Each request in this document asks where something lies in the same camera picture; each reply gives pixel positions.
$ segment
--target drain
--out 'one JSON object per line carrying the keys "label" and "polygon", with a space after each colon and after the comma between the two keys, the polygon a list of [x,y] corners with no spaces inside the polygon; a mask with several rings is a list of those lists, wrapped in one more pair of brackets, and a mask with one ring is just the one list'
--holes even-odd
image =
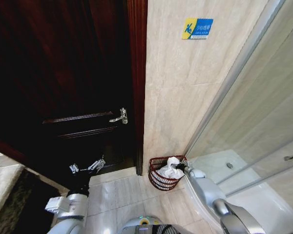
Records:
{"label": "drain", "polygon": [[229,163],[229,162],[226,164],[226,166],[227,166],[228,168],[230,168],[230,169],[233,168],[233,165],[232,165],[231,163]]}

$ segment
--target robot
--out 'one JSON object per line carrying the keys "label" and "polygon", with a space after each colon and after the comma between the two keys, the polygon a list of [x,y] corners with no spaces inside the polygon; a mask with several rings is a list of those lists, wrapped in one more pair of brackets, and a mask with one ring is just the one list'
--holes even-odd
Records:
{"label": "robot", "polygon": [[[85,169],[80,170],[75,163],[69,166],[75,177],[74,189],[68,192],[67,197],[54,197],[47,203],[45,209],[62,219],[48,234],[85,234],[90,177],[104,165],[105,161],[101,158]],[[219,219],[225,234],[265,234],[256,219],[244,208],[228,203],[223,192],[212,180],[205,178],[202,171],[194,169],[188,162],[175,167],[184,171],[194,193],[208,205],[210,213]],[[179,225],[163,224],[156,217],[141,216],[127,222],[118,234],[192,233]]]}

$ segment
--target dark wooden door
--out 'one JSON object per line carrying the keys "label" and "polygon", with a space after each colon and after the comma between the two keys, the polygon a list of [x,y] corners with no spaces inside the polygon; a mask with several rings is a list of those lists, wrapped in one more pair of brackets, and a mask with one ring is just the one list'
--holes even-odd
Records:
{"label": "dark wooden door", "polygon": [[71,163],[134,165],[125,0],[0,0],[0,141],[68,187]]}

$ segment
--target shower enclosure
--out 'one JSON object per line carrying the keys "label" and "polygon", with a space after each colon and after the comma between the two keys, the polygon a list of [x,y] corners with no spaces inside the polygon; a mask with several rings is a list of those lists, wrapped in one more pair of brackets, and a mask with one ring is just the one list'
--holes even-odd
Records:
{"label": "shower enclosure", "polygon": [[293,234],[293,0],[268,2],[186,156],[266,233]]}

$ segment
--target shower door handle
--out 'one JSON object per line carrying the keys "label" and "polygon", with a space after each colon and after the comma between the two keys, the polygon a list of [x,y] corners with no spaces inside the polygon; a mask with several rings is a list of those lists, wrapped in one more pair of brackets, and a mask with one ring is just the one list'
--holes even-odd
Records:
{"label": "shower door handle", "polygon": [[286,156],[283,158],[285,161],[290,161],[293,159],[293,156]]}

